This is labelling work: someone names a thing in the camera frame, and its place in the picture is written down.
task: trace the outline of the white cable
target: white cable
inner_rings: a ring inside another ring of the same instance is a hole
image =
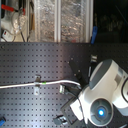
[[[70,83],[70,84],[76,84],[76,85],[80,85],[79,83],[75,82],[75,81],[70,81],[70,80],[58,80],[58,81],[53,81],[53,82],[46,82],[45,84],[59,84],[59,83]]]
[[[58,81],[53,81],[53,82],[41,82],[39,83],[40,85],[49,85],[49,84],[59,84],[59,83],[70,83],[70,84],[76,84],[79,85],[79,83],[75,81],[70,81],[70,80],[58,80]],[[4,88],[15,88],[15,87],[25,87],[25,86],[33,86],[35,83],[28,83],[28,84],[17,84],[17,85],[5,85],[5,86],[0,86],[0,89]]]
[[[17,84],[17,85],[5,85],[5,86],[0,86],[0,89],[2,89],[2,88],[24,87],[24,86],[32,86],[32,85],[35,85],[35,83]]]

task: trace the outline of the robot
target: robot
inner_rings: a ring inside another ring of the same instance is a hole
[[[79,120],[88,120],[98,127],[106,126],[113,118],[113,105],[128,116],[128,75],[113,60],[105,60],[93,71],[88,86],[70,107]]]

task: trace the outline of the light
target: light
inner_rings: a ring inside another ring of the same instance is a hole
[[[99,113],[100,116],[103,116],[104,115],[104,111],[103,110],[99,110],[98,113]]]

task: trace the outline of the black pegboard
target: black pegboard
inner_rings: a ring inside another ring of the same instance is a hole
[[[74,58],[88,76],[90,55],[98,55],[98,62],[104,59],[115,60],[128,72],[127,44],[54,44],[54,43],[1,43],[0,44],[0,85],[34,82],[35,75],[42,81],[60,79],[76,80],[68,65]],[[71,96],[59,94],[59,84],[42,86],[40,95],[34,96],[32,87],[19,87],[0,90],[0,117],[7,122],[3,128],[56,128],[52,119],[61,115],[60,108]],[[115,109],[114,118],[108,127],[119,127],[128,122],[127,117]]]

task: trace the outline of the wire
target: wire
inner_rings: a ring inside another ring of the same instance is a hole
[[[5,42],[8,42],[7,40],[5,40],[3,37],[1,37],[1,39],[3,39]]]
[[[21,31],[21,36],[22,36],[23,42],[25,42],[25,39],[24,39],[22,31]]]
[[[32,86],[35,83],[28,83],[28,84],[17,84],[17,85],[5,85],[5,86],[0,86],[0,89],[3,88],[15,88],[15,87],[24,87],[24,86]]]
[[[59,83],[70,83],[70,84],[76,84],[78,86],[80,86],[79,83],[75,82],[75,81],[70,81],[70,80],[58,80],[58,81],[53,81],[53,82],[43,82],[42,84],[59,84]]]
[[[70,81],[70,80],[59,80],[59,81],[54,81],[54,82],[41,82],[39,83],[40,85],[49,85],[49,84],[57,84],[57,83],[72,83],[76,85],[80,85],[77,82]],[[17,84],[17,85],[5,85],[5,86],[0,86],[0,89],[3,88],[15,88],[15,87],[25,87],[25,86],[33,86],[35,83],[28,83],[28,84]]]
[[[120,9],[117,7],[117,5],[115,5],[118,12],[120,13],[120,15],[122,16],[122,18],[124,19],[125,23],[128,25],[128,21],[126,20],[126,18],[123,16],[122,12],[120,11]]]
[[[13,38],[13,41],[12,41],[12,42],[14,42],[14,41],[15,41],[15,39],[16,39],[16,36],[14,36],[14,38]]]

